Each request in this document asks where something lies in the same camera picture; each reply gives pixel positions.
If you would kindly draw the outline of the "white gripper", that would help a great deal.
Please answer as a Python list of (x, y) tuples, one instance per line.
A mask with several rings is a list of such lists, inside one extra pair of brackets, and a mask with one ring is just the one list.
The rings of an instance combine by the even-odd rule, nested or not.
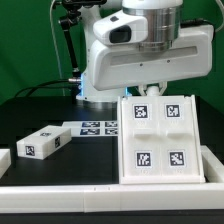
[(106, 46), (96, 40), (90, 50), (89, 80), (99, 91), (139, 86), (146, 96), (145, 84), (159, 83), (159, 95), (168, 81), (206, 76), (212, 68), (213, 27), (183, 28), (172, 46), (152, 52), (137, 44)]

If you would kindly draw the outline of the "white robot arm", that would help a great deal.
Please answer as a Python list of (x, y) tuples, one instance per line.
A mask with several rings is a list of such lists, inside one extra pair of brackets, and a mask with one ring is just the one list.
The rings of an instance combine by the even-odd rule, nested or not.
[(212, 67), (210, 25), (180, 25), (183, 0), (117, 0), (82, 9), (87, 67), (80, 100), (114, 102), (129, 87), (201, 77)]

